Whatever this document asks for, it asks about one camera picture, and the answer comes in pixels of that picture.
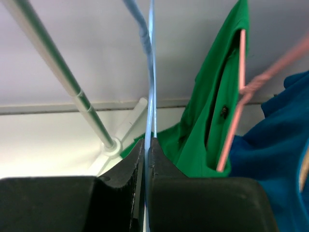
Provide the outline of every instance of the green cloth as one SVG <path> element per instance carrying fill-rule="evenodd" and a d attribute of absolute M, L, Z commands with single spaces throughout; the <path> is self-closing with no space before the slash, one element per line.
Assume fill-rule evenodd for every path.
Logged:
<path fill-rule="evenodd" d="M 230 162 L 222 173 L 216 171 L 216 166 L 238 100 L 241 29 L 246 29 L 248 37 L 246 0 L 236 3 L 220 29 L 180 122 L 157 135 L 165 155 L 188 177 L 225 177 L 230 173 Z M 228 107 L 226 119 L 220 116 L 224 105 Z M 128 155 L 134 145 L 121 156 Z"/>

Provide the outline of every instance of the blue cloth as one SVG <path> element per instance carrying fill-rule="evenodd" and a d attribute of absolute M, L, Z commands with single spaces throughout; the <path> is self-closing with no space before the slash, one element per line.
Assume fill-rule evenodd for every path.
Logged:
<path fill-rule="evenodd" d="M 285 90 L 262 104 L 265 119 L 230 151 L 230 176 L 257 180 L 266 191 L 281 232 L 309 232 L 309 180 L 298 178 L 309 145 L 309 71 L 289 76 Z"/>

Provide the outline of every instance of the white wall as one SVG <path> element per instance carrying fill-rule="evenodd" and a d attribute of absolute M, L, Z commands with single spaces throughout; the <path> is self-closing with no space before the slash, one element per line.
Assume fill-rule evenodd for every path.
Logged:
<path fill-rule="evenodd" d="M 137 0 L 147 17 L 148 0 Z M 194 77 L 236 0 L 156 0 L 159 99 L 188 99 Z M 76 79 L 93 102 L 147 96 L 146 59 L 138 28 L 120 0 L 31 0 Z M 250 0 L 247 81 L 308 29 L 308 0 Z M 0 106 L 69 103 L 23 32 L 0 4 Z M 305 58 L 260 93 L 282 89 L 286 74 L 308 69 Z"/>

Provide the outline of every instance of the white pole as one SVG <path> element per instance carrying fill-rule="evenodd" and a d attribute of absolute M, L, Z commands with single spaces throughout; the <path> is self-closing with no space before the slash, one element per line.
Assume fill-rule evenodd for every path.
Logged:
<path fill-rule="evenodd" d="M 72 97 L 77 109 L 104 143 L 105 148 L 110 151 L 116 149 L 115 141 L 108 134 L 29 1 L 3 0 L 2 2 Z"/>

